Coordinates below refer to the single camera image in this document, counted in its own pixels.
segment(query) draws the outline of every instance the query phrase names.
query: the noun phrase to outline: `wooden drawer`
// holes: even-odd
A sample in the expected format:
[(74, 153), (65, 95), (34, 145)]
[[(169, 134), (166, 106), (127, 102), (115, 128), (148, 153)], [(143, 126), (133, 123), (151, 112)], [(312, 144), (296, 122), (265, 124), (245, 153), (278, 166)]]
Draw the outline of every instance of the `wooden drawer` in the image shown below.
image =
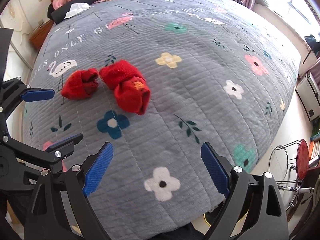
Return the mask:
[(53, 26), (54, 21), (49, 20), (46, 23), (42, 24), (38, 28), (36, 28), (31, 34), (30, 34), (30, 42), (35, 46), (37, 50), (40, 50), (42, 47), (42, 44), (44, 43), (45, 38), (47, 37), (49, 31), (51, 30)]

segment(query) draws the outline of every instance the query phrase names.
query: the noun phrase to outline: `metal bolt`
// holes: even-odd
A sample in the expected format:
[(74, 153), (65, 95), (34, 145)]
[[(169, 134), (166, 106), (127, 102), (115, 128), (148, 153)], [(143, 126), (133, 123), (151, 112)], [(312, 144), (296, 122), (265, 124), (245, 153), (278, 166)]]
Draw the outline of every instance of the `metal bolt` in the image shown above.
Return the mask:
[(266, 176), (268, 179), (272, 178), (272, 174), (268, 171), (264, 174), (264, 176)]
[(234, 167), (233, 169), (234, 169), (235, 172), (237, 172), (237, 173), (241, 173), (241, 172), (243, 171), (243, 169), (242, 169), (241, 167), (239, 167), (239, 166), (236, 166), (236, 167)]
[(43, 170), (43, 171), (41, 171), (41, 175), (42, 175), (42, 176), (45, 176), (45, 175), (47, 175), (48, 173), (49, 173), (48, 170)]
[(79, 165), (74, 165), (71, 169), (72, 171), (79, 171), (81, 167)]
[(56, 151), (56, 152), (54, 153), (54, 155), (55, 155), (56, 157), (60, 158), (60, 157), (61, 157), (61, 152)]
[(2, 137), (2, 140), (3, 140), (4, 142), (7, 142), (7, 141), (9, 141), (9, 137), (5, 135), (5, 136)]

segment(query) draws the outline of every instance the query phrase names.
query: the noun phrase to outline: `white tissue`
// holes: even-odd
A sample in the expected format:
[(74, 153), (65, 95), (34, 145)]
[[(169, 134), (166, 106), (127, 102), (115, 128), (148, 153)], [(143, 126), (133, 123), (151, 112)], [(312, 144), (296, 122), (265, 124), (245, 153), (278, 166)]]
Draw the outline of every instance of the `white tissue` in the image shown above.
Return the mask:
[(73, 3), (71, 4), (70, 11), (66, 13), (65, 19), (71, 18), (87, 9), (91, 6), (87, 3)]

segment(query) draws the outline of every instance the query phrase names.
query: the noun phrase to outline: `red sock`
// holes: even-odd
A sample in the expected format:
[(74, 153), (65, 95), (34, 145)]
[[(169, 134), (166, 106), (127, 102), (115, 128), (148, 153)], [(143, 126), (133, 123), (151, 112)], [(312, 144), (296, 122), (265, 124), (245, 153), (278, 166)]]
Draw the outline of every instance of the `red sock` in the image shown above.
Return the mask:
[(142, 115), (150, 100), (150, 89), (140, 71), (126, 60), (120, 60), (99, 72), (102, 80), (114, 91), (121, 109)]
[(61, 95), (68, 99), (89, 98), (98, 88), (97, 77), (98, 71), (94, 68), (77, 70), (68, 78)]

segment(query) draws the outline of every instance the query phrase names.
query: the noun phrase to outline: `quilted blanket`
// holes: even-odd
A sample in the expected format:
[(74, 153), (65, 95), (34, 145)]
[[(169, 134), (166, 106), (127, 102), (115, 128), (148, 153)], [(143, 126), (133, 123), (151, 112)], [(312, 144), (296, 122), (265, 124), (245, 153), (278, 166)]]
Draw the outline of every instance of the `quilted blanket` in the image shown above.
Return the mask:
[[(75, 70), (120, 59), (147, 80), (144, 115), (121, 110), (101, 80), (89, 99), (61, 96)], [(102, 2), (46, 38), (30, 84), (56, 94), (26, 104), (24, 142), (46, 149), (82, 133), (66, 169), (111, 142), (113, 160), (89, 201), (112, 239), (148, 239), (224, 200), (201, 160), (204, 142), (253, 169), (283, 120), (299, 64), (278, 29), (231, 0)]]

